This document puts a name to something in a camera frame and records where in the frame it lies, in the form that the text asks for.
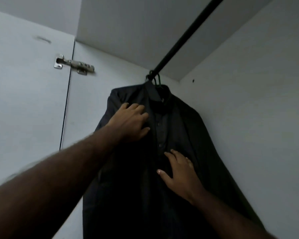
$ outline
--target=shirt collar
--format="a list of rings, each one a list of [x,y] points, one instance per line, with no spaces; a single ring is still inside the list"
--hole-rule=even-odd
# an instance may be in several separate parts
[[[149,96],[151,107],[152,106],[159,107],[160,110],[163,109],[165,111],[167,111],[167,110],[169,110],[169,108],[171,108],[172,101],[173,101],[173,95],[172,95],[170,89],[168,88],[168,86],[162,85],[163,89],[166,89],[165,92],[168,93],[168,96],[165,99],[162,99],[160,97],[158,91],[156,90],[155,85],[151,81],[145,82],[144,86],[145,86],[145,89]]]

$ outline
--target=metal hinge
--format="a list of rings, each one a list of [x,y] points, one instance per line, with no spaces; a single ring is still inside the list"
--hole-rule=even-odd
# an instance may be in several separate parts
[[[64,55],[58,54],[55,58],[54,68],[62,69],[63,65],[69,65],[77,69],[80,75],[86,76],[88,72],[94,73],[94,66],[75,60],[66,60]]]

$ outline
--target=clothes rod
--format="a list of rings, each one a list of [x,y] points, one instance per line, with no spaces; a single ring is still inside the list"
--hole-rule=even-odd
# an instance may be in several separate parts
[[[195,19],[191,26],[180,37],[176,44],[171,48],[162,61],[156,66],[156,68],[150,72],[146,77],[148,80],[153,80],[155,76],[165,67],[165,65],[171,60],[171,58],[179,51],[179,49],[187,42],[187,40],[194,34],[194,32],[202,25],[202,23],[211,15],[211,13],[218,7],[223,0],[211,0],[205,7],[201,14]]]

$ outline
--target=black shirt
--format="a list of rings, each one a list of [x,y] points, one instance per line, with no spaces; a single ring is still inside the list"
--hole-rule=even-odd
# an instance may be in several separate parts
[[[138,142],[120,145],[83,197],[84,239],[218,238],[201,213],[167,188],[156,173],[172,177],[165,151],[188,157],[205,189],[262,226],[219,158],[199,114],[151,82],[113,89],[97,129],[108,123],[122,103],[145,106],[151,128]]]

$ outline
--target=hand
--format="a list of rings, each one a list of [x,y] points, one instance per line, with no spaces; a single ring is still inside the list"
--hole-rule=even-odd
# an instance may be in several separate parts
[[[119,142],[138,141],[150,130],[149,127],[142,129],[149,117],[147,112],[143,113],[145,106],[132,104],[129,108],[127,107],[128,103],[122,104],[106,125],[115,130]]]
[[[195,173],[192,162],[173,149],[171,152],[172,154],[167,152],[164,154],[171,163],[173,178],[171,179],[167,173],[160,169],[157,170],[157,173],[168,188],[194,205],[196,198],[200,197],[205,192],[205,189]]]

